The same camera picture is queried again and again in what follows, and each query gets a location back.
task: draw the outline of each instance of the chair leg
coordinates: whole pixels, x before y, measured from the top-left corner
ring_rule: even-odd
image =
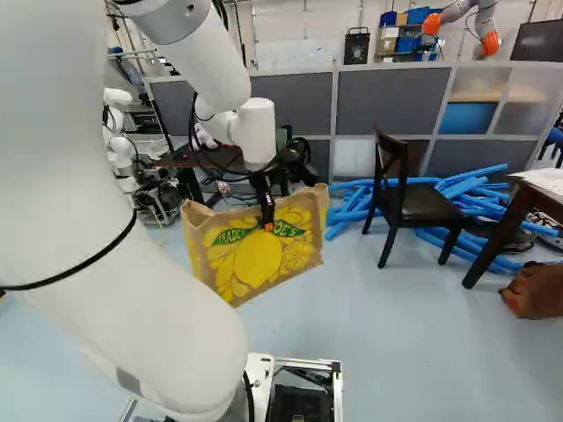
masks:
[[[362,229],[363,235],[368,234],[369,226],[371,225],[371,221],[373,220],[375,214],[376,214],[376,202],[372,199],[371,204],[369,204],[368,217],[366,218],[366,222],[363,224],[363,229]]]
[[[379,258],[379,262],[377,263],[377,268],[383,268],[387,263],[387,258],[391,254],[391,248],[395,243],[397,230],[398,230],[397,226],[389,227],[389,233],[387,233],[387,240],[385,241],[384,251],[381,252],[381,257]]]
[[[440,264],[441,266],[448,262],[448,258],[450,257],[451,252],[457,244],[457,238],[459,237],[460,233],[460,227],[450,229],[450,233],[448,233],[448,235],[446,236],[446,240],[442,248],[442,253],[440,254],[440,258],[438,259],[438,264]]]

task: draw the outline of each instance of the black case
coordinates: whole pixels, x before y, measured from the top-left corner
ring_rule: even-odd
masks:
[[[350,28],[344,43],[344,64],[366,64],[368,62],[369,28]]]

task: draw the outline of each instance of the paper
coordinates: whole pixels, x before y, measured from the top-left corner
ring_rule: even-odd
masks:
[[[563,196],[563,169],[540,169],[511,174],[542,189]]]

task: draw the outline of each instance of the dark wooden chair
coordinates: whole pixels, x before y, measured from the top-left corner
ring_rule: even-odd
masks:
[[[474,224],[471,217],[459,211],[455,205],[427,183],[408,185],[408,143],[393,139],[375,128],[376,175],[373,180],[373,197],[368,218],[362,233],[368,233],[376,208],[379,208],[389,224],[385,247],[377,266],[383,268],[391,253],[397,230],[400,227],[445,227],[450,230],[446,237],[438,264],[444,265],[457,243],[461,230]],[[398,171],[398,184],[390,186],[387,174]]]

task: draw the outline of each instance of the floor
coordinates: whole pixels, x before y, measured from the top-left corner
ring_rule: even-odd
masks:
[[[181,224],[150,231],[189,268]],[[341,360],[347,422],[563,420],[563,319],[514,318],[497,294],[508,277],[463,289],[468,264],[438,266],[439,250],[408,229],[378,270],[386,226],[359,232],[326,243],[323,266],[239,309],[253,351]],[[522,259],[558,256],[537,246]],[[0,397],[6,422],[116,422],[127,402],[70,338],[11,297],[0,303]]]

